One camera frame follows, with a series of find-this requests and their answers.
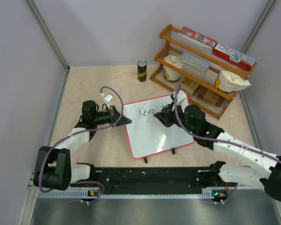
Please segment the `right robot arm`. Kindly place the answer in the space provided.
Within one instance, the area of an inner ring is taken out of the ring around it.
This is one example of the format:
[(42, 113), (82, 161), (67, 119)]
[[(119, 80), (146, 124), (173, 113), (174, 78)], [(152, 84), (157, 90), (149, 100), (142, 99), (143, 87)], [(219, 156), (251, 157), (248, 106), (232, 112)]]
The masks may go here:
[(218, 186), (223, 182), (245, 184), (265, 191), (281, 202), (281, 155), (272, 154), (237, 140), (222, 128), (206, 120), (206, 114), (197, 105), (185, 109), (166, 105), (154, 117), (165, 127), (176, 125), (190, 134), (202, 147), (228, 155), (245, 166), (216, 162), (210, 167), (209, 180)]

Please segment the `pink framed whiteboard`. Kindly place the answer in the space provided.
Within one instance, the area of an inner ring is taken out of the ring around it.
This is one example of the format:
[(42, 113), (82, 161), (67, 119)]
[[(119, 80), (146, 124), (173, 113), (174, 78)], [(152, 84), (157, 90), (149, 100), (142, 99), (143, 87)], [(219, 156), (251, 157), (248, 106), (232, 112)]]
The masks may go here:
[(126, 132), (133, 158), (144, 158), (194, 143), (193, 137), (176, 125), (165, 127), (158, 119), (148, 123), (155, 113), (171, 102), (170, 95), (164, 95), (124, 105), (124, 116), (132, 120), (126, 125)]

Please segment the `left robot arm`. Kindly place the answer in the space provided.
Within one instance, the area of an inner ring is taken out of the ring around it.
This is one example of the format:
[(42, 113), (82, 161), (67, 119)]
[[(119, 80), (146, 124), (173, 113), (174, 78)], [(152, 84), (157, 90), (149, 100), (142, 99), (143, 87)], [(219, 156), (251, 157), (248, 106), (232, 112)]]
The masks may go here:
[(88, 100), (82, 103), (82, 115), (78, 123), (68, 136), (58, 141), (54, 146), (42, 146), (38, 150), (34, 170), (33, 184), (37, 187), (66, 190), (70, 184), (82, 181), (92, 186), (97, 175), (92, 172), (94, 166), (88, 163), (71, 163), (71, 156), (84, 144), (89, 142), (97, 126), (109, 124), (118, 127), (132, 123), (132, 120), (120, 114), (115, 106), (105, 111), (99, 111), (95, 101)]

